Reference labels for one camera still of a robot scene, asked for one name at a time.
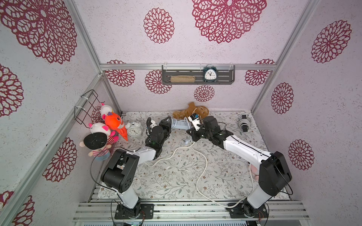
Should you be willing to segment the blue power strip with cord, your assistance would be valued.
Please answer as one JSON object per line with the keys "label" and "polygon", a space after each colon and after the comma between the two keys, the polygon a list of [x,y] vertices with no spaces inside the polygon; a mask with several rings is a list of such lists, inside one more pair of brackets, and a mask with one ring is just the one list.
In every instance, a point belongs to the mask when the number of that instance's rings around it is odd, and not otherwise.
{"label": "blue power strip with cord", "polygon": [[[192,124],[188,121],[188,119],[185,117],[182,120],[177,120],[172,118],[172,124],[171,124],[171,128],[172,129],[179,129],[179,130],[189,130],[191,129]],[[188,147],[189,144],[191,143],[191,138],[185,138],[182,140],[183,146]]]}

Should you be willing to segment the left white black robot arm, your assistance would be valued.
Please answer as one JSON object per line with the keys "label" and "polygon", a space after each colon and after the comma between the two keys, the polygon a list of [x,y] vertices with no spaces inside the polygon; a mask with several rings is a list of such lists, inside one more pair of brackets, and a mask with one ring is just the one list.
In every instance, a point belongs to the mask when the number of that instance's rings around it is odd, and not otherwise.
{"label": "left white black robot arm", "polygon": [[101,175],[101,181],[117,191],[122,205],[130,210],[136,208],[139,197],[131,188],[138,165],[157,159],[162,153],[163,144],[172,130],[172,118],[164,118],[156,126],[147,120],[148,136],[145,146],[137,151],[118,149],[114,152]]}

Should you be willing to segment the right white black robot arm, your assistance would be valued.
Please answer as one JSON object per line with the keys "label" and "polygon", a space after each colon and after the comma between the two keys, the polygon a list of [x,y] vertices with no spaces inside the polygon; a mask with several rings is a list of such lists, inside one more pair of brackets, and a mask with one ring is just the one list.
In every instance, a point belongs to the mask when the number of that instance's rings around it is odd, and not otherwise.
{"label": "right white black robot arm", "polygon": [[188,117],[193,127],[187,130],[194,142],[201,138],[213,145],[230,151],[256,167],[259,175],[258,186],[243,200],[244,211],[255,211],[268,200],[276,196],[292,180],[292,175],[284,155],[280,152],[270,153],[241,140],[231,131],[221,129],[213,116],[201,119],[193,114]]}

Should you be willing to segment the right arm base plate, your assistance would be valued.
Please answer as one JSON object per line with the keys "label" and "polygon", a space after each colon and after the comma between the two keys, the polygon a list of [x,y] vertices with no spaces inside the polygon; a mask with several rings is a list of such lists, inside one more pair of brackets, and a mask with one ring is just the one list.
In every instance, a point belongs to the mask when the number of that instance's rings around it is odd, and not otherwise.
{"label": "right arm base plate", "polygon": [[253,208],[250,204],[240,203],[236,207],[227,208],[231,218],[267,218],[269,217],[268,208],[265,204],[258,209]]}

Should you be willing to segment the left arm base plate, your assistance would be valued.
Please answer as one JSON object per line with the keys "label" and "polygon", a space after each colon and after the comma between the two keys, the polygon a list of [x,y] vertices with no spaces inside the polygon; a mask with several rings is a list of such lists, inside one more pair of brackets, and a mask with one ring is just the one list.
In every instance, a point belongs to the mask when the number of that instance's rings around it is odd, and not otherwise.
{"label": "left arm base plate", "polygon": [[153,219],[154,204],[137,203],[133,209],[119,204],[116,209],[115,219]]}

